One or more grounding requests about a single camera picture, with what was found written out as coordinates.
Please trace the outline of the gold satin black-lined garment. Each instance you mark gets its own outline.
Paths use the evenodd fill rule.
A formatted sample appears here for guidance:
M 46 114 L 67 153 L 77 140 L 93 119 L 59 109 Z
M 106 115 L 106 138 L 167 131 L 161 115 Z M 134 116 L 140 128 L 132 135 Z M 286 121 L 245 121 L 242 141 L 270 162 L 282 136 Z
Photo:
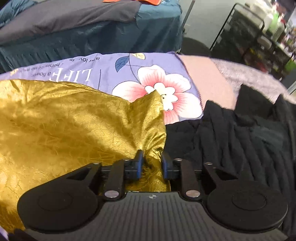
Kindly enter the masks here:
M 89 163 L 110 165 L 142 150 L 132 191 L 169 191 L 160 156 L 166 141 L 157 91 L 133 102 L 70 82 L 1 81 L 1 227 L 23 228 L 16 204 L 31 188 Z

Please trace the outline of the purple floral bed sheet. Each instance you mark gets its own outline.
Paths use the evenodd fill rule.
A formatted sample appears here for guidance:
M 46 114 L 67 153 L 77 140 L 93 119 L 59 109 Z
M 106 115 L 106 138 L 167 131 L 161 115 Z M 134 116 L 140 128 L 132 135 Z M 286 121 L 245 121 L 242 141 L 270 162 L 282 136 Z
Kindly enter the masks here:
M 1 74 L 1 80 L 9 79 L 84 84 L 130 102 L 156 90 L 166 125 L 203 116 L 201 95 L 175 53 L 95 53 Z

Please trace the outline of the black ribbed knit sweater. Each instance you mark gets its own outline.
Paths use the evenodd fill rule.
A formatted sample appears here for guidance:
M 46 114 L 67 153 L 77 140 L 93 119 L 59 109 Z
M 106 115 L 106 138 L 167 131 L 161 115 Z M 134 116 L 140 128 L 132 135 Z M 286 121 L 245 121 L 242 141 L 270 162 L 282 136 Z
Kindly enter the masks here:
M 295 235 L 295 104 L 280 95 L 270 102 L 242 85 L 234 110 L 207 101 L 203 117 L 166 126 L 165 152 L 192 161 L 211 162 L 226 172 L 278 190 L 289 209 L 281 230 Z

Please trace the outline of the pink fuzzy blanket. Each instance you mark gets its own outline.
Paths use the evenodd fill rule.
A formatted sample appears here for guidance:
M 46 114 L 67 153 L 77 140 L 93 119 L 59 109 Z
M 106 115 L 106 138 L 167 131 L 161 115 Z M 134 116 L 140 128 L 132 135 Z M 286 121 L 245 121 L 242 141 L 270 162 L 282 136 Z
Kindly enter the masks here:
M 252 87 L 274 103 L 279 95 L 295 104 L 295 97 L 271 75 L 254 68 L 220 59 L 178 55 L 201 96 L 202 108 L 208 100 L 234 109 L 241 85 Z

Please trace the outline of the black metal storage rack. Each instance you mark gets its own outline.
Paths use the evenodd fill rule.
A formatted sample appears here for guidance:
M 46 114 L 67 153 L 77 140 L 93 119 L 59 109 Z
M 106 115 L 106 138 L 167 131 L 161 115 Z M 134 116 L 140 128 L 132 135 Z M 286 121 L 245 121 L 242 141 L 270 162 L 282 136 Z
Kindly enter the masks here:
M 265 21 L 246 5 L 235 3 L 210 50 L 212 57 L 241 63 L 274 78 L 288 75 L 291 56 L 263 32 Z

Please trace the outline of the orange folded cloth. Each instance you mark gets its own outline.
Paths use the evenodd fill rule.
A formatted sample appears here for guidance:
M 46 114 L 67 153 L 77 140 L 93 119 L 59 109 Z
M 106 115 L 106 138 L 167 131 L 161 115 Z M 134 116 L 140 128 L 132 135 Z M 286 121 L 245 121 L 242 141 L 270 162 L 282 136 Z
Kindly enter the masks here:
M 120 0 L 103 0 L 102 2 L 103 3 L 115 3 L 115 2 L 118 2 L 118 1 L 120 1 Z M 135 0 L 135 1 L 148 3 L 148 4 L 151 4 L 153 6 L 158 6 L 162 2 L 162 0 Z

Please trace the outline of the grey blanket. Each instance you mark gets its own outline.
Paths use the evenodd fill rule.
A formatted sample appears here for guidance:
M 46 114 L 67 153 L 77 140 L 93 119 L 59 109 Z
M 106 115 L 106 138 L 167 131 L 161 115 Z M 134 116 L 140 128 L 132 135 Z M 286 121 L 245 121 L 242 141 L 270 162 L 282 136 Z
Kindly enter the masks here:
M 1 44 L 104 21 L 134 21 L 138 1 L 40 1 L 1 28 Z

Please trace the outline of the blue crumpled duvet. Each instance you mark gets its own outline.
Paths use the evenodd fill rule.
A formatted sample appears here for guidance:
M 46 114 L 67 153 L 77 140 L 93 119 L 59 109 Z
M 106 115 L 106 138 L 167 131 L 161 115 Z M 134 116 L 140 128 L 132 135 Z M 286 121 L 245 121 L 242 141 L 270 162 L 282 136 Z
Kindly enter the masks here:
M 31 0 L 12 0 L 8 1 L 1 8 L 1 24 L 0 27 L 4 27 L 10 21 L 12 21 L 18 14 L 22 13 L 24 10 L 36 5 L 37 1 Z

